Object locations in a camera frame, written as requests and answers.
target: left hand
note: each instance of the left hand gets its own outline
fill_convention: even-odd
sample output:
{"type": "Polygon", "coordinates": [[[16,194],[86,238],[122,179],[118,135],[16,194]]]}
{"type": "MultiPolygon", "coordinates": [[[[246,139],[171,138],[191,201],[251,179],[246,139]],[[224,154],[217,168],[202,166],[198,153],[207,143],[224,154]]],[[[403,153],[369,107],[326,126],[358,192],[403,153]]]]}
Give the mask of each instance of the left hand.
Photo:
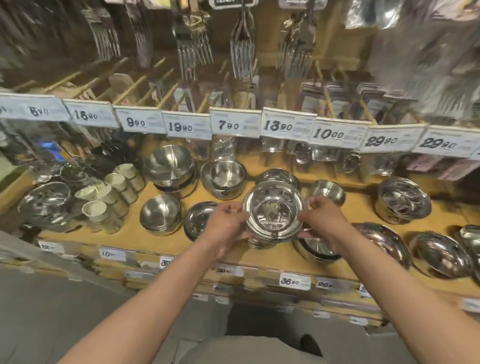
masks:
{"type": "Polygon", "coordinates": [[[236,201],[223,202],[210,214],[202,237],[219,246],[218,258],[232,242],[253,236],[247,230],[246,221],[249,217],[250,214],[243,211],[241,203],[236,201]]]}

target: person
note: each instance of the person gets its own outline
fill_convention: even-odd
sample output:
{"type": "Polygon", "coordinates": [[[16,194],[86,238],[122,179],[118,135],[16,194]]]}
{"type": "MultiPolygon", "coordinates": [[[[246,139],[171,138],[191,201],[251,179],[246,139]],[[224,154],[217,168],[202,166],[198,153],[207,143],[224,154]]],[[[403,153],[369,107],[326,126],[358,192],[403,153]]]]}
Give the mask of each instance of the person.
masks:
{"type": "MultiPolygon", "coordinates": [[[[340,208],[322,196],[298,219],[313,230],[300,237],[328,239],[364,283],[420,364],[480,362],[480,324],[424,287],[391,256],[361,235],[340,208]]],[[[220,204],[203,234],[156,281],[81,339],[61,364],[150,364],[207,270],[232,242],[249,236],[240,203],[220,204]]],[[[267,338],[207,340],[182,359],[189,363],[319,363],[322,359],[267,338]]]]}

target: tiled floor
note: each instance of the tiled floor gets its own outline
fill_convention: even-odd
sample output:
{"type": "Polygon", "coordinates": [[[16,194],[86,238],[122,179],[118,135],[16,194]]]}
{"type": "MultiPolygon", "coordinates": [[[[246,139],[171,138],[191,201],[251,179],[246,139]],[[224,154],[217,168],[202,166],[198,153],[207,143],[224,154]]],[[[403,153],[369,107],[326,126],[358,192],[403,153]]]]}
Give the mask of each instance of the tiled floor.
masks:
{"type": "MultiPolygon", "coordinates": [[[[9,364],[56,363],[124,301],[86,282],[10,269],[0,269],[0,292],[0,362],[9,364]]],[[[227,332],[276,336],[294,347],[309,333],[329,364],[416,363],[397,335],[367,336],[348,322],[256,306],[232,309],[213,299],[187,303],[154,363],[176,364],[198,342],[227,332]]]]}

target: forearm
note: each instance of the forearm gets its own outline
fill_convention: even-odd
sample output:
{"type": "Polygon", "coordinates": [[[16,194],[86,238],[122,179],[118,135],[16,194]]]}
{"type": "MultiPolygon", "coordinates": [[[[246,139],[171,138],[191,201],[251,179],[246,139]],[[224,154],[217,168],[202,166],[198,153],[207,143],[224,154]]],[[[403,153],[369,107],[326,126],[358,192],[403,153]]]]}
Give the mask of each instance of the forearm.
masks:
{"type": "Polygon", "coordinates": [[[218,248],[202,236],[155,282],[122,305],[77,343],[62,364],[150,363],[218,248]]]}
{"type": "Polygon", "coordinates": [[[480,324],[449,306],[353,227],[340,252],[422,364],[478,362],[480,324]]]}

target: black shoe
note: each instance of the black shoe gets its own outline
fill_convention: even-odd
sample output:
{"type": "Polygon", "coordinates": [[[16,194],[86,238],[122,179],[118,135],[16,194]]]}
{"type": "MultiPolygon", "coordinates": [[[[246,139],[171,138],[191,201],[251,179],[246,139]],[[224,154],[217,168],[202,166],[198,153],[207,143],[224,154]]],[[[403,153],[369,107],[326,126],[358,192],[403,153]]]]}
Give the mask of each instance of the black shoe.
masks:
{"type": "Polygon", "coordinates": [[[303,351],[303,352],[307,352],[308,354],[320,356],[320,357],[323,358],[322,351],[320,350],[320,347],[318,346],[315,339],[309,334],[305,334],[301,337],[301,339],[300,339],[300,350],[303,351]]]}

